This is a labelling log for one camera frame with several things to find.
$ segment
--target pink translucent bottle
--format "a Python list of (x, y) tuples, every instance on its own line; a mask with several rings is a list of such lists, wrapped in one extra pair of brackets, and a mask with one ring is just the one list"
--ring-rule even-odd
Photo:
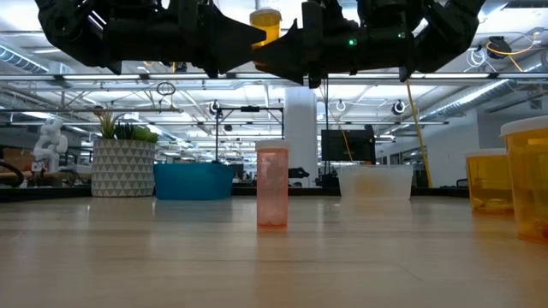
[(288, 225), (289, 144), (265, 140), (257, 150), (257, 226), (285, 228)]

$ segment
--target white column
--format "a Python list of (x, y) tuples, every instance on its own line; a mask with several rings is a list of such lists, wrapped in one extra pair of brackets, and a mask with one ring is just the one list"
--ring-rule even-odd
[(299, 181), (303, 187), (315, 187), (318, 177), (318, 126), (316, 94), (307, 87), (290, 87), (285, 90), (285, 139), (291, 144), (289, 167), (302, 167), (310, 174)]

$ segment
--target geometric patterned planter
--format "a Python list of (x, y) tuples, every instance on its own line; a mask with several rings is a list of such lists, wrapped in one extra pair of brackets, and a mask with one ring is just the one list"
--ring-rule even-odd
[(102, 139), (93, 144), (93, 197), (146, 197), (154, 191), (156, 145)]

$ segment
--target amber plastic container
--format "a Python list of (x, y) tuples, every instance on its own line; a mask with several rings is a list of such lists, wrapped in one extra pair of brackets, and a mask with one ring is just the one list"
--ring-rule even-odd
[(513, 216), (512, 180), (506, 149), (470, 151), (466, 165), (472, 212)]
[(286, 228), (288, 225), (289, 143), (259, 141), (257, 150), (257, 226)]
[(257, 9), (249, 15), (251, 26), (266, 32), (266, 40), (253, 45), (253, 48), (262, 47), (280, 38), (280, 22), (282, 14), (275, 9)]
[(548, 244), (548, 116), (503, 125), (520, 238)]

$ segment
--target humanoid robot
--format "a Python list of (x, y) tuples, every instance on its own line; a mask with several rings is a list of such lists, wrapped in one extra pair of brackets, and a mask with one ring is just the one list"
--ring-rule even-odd
[(55, 173), (59, 170), (59, 154), (65, 153), (69, 147), (67, 137), (61, 134), (63, 121), (48, 119), (40, 128), (40, 139), (34, 146), (34, 161), (44, 167), (43, 161), (47, 160), (47, 172)]

